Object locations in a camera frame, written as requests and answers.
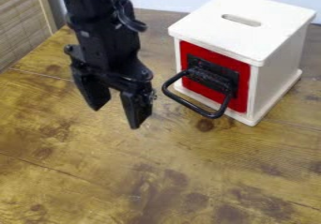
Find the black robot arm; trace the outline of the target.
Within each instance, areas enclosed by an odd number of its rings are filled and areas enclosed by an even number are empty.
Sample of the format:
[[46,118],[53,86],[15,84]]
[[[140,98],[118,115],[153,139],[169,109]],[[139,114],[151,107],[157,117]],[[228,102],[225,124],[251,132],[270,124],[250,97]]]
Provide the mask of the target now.
[[151,116],[152,72],[140,62],[139,34],[147,25],[134,19],[130,0],[64,0],[66,25],[77,43],[64,48],[70,75],[84,100],[98,110],[120,94],[129,127]]

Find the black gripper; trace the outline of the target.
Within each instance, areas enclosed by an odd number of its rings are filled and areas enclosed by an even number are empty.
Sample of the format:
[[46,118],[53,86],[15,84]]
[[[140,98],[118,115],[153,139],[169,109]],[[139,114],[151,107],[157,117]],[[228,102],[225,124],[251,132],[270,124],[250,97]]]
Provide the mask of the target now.
[[151,116],[155,100],[152,73],[137,57],[145,24],[130,11],[90,17],[68,13],[66,24],[77,44],[66,45],[64,52],[86,104],[97,111],[110,100],[109,88],[117,90],[129,128],[137,129]]

